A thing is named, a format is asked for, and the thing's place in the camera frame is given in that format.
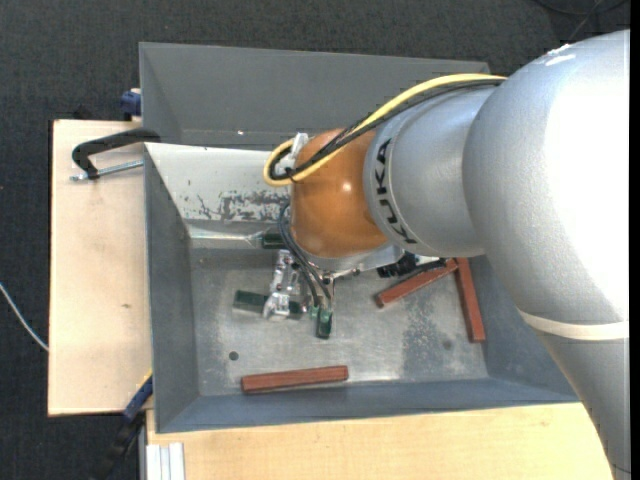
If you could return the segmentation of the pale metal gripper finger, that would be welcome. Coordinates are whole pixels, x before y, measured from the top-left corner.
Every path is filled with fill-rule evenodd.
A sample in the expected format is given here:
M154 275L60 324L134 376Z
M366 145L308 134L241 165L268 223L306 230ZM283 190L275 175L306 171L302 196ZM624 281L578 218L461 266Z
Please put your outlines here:
M288 318L291 315L290 297L286 294L272 292L266 299L263 310L263 318Z
M279 250L272 279L273 292L299 292L301 274L293 255L288 250Z

